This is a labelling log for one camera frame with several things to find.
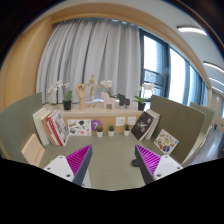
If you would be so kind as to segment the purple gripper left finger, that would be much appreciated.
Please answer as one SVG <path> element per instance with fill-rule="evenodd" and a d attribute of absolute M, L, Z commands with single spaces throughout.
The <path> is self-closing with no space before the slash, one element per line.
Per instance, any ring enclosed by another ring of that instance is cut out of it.
<path fill-rule="evenodd" d="M 87 145 L 68 156 L 57 156 L 44 170 L 78 186 L 90 186 L 88 166 L 91 157 L 92 145 Z"/>

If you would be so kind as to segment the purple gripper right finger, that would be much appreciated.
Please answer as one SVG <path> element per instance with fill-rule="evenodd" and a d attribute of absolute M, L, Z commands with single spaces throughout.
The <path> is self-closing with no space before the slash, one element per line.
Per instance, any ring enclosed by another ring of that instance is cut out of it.
<path fill-rule="evenodd" d="M 145 184 L 152 183 L 182 169 L 182 166 L 168 155 L 157 153 L 135 145 L 135 156 Z"/>

